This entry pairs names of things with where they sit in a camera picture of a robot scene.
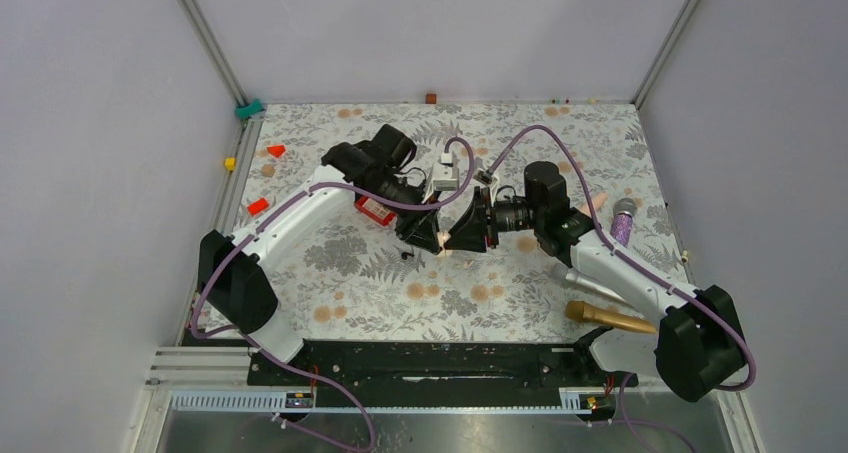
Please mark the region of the beige earbud charging case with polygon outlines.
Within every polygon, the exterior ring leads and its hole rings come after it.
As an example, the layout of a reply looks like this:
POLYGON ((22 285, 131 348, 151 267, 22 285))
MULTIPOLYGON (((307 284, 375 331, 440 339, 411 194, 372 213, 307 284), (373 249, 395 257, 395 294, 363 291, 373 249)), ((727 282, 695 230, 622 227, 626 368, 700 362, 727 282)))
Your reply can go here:
POLYGON ((450 235, 447 232, 439 232, 438 233, 438 242, 441 248, 440 253, 449 254, 450 250, 447 248, 446 243, 450 239, 450 235))

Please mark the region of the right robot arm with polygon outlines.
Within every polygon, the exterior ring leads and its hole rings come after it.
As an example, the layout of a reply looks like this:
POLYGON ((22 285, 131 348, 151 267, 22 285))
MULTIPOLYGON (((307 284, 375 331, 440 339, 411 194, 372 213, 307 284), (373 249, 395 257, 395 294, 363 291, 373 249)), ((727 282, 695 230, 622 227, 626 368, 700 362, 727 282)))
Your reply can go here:
POLYGON ((612 371, 634 373, 659 378, 681 399, 696 402, 748 367, 738 314, 724 289, 674 284, 651 264, 628 256, 571 205, 555 164, 533 162, 523 177, 523 195, 506 200, 475 187, 444 246, 485 253, 500 235, 530 230, 546 254, 611 289, 655 328, 653 334, 601 332, 573 359, 579 380, 597 385, 612 371))

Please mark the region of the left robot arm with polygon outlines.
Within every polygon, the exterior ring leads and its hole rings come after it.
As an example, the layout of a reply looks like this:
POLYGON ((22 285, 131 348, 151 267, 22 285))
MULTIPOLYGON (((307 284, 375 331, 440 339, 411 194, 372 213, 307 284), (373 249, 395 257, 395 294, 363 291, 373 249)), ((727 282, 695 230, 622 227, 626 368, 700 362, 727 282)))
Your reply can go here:
POLYGON ((304 380, 311 360, 301 350, 303 338, 280 310, 268 276, 293 256, 304 238, 362 197, 395 213, 395 232, 402 242, 440 252, 436 213, 421 207, 430 194, 399 175, 416 150, 410 138, 390 125, 370 140, 337 144, 275 210, 228 235, 213 230, 202 238, 199 292, 238 332, 274 356, 272 371, 285 383, 304 380))

